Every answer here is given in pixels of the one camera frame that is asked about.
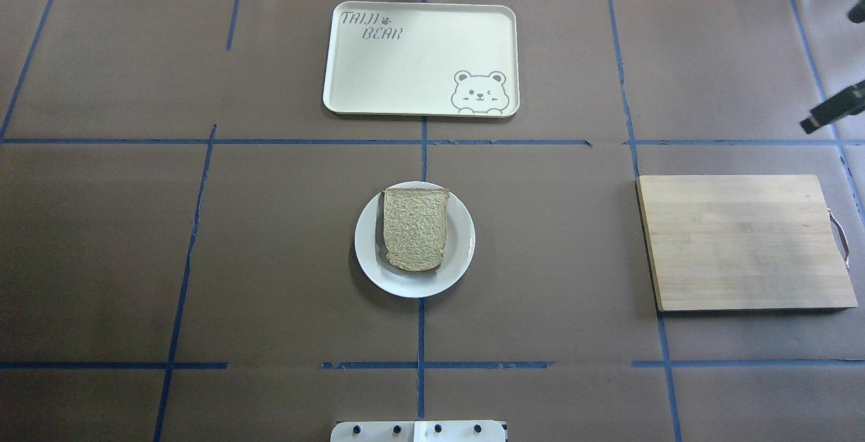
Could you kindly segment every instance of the white mounting bracket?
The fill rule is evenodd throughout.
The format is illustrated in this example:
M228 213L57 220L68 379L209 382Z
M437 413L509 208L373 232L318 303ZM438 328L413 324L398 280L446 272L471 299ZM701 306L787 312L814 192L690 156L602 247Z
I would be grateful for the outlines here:
M495 420L340 422L330 442L507 442L507 426Z

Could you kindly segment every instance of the cutting board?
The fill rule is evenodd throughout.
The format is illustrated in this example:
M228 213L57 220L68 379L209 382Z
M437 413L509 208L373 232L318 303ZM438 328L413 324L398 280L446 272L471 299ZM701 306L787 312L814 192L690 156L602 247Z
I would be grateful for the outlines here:
M856 307L816 175L637 180L658 309Z

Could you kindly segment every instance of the cartoon bear face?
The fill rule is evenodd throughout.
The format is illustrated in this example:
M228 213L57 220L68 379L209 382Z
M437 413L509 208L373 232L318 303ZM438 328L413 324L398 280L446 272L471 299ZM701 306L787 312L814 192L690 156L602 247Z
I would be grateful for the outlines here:
M451 96L451 103L460 114L501 114L510 103L504 92L504 74L492 72L488 76L473 76L460 70L455 76L457 89Z

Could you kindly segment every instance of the cutting board handle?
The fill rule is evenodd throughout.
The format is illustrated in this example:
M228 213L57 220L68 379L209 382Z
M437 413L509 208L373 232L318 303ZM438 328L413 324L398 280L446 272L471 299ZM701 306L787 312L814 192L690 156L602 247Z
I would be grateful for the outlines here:
M844 266L847 266L847 271L850 271L850 246L847 244L847 235L844 234L844 228L841 227L841 223L834 217L832 214L832 209L826 207L826 210L829 211L829 220L832 224L834 224L835 229L838 230L838 239L841 239L841 248L843 248L844 252L841 254L841 257L844 258Z

